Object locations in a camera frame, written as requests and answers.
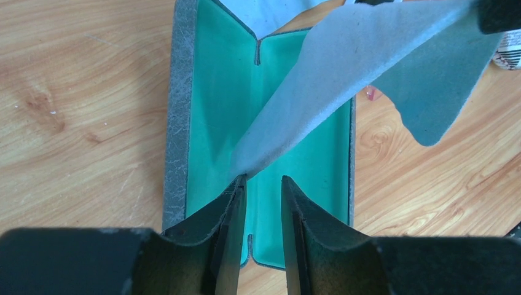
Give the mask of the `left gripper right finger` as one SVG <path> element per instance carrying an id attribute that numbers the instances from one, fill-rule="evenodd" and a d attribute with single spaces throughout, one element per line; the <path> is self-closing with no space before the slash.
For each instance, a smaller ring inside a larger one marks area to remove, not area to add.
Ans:
<path id="1" fill-rule="evenodd" d="M 519 294 L 513 237 L 371 237 L 281 180 L 289 294 Z"/>

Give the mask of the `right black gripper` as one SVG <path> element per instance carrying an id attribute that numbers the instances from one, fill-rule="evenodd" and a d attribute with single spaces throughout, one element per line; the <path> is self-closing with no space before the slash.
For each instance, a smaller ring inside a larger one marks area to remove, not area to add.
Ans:
<path id="1" fill-rule="evenodd" d="M 520 29 L 520 0 L 479 0 L 479 29 L 484 34 Z"/>

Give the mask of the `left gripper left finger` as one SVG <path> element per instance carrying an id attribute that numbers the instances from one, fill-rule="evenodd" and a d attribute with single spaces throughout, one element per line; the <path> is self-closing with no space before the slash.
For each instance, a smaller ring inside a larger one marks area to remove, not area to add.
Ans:
<path id="1" fill-rule="evenodd" d="M 159 234 L 149 228 L 28 228 L 1 235 L 2 294 L 235 294 L 246 180 Z"/>

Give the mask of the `newspaper print pouch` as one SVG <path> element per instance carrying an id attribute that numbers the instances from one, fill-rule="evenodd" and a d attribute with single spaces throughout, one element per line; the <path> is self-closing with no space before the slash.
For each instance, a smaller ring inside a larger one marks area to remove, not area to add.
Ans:
<path id="1" fill-rule="evenodd" d="M 506 70 L 520 69 L 520 29 L 505 32 L 492 61 Z"/>

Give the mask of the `light blue cleaning cloth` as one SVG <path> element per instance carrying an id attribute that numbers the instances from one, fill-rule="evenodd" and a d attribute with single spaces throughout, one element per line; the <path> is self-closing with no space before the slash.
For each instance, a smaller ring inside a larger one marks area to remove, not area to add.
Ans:
<path id="1" fill-rule="evenodd" d="M 479 26 L 480 1 L 345 4 L 315 25 L 297 63 L 237 143 L 230 175 L 254 176 L 373 85 L 422 146 L 459 116 L 502 33 Z"/>

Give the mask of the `pink transparent sunglasses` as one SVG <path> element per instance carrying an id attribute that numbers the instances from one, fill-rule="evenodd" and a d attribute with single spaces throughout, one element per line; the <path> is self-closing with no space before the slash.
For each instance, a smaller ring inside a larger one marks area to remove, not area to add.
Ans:
<path id="1" fill-rule="evenodd" d="M 369 101 L 378 100 L 379 98 L 381 98 L 383 96 L 383 93 L 372 85 L 368 85 L 367 87 L 365 87 L 364 90 L 362 91 L 362 93 L 365 94 L 366 98 Z"/>

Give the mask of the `grey glasses case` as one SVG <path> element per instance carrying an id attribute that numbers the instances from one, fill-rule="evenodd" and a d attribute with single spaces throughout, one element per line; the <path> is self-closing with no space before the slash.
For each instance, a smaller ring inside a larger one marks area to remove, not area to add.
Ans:
<path id="1" fill-rule="evenodd" d="M 231 153 L 295 65 L 308 28 L 257 39 L 220 1 L 174 6 L 166 123 L 163 221 L 167 229 L 215 199 L 230 183 Z M 247 182 L 241 264 L 284 268 L 281 178 L 352 225 L 353 100 L 295 148 Z"/>

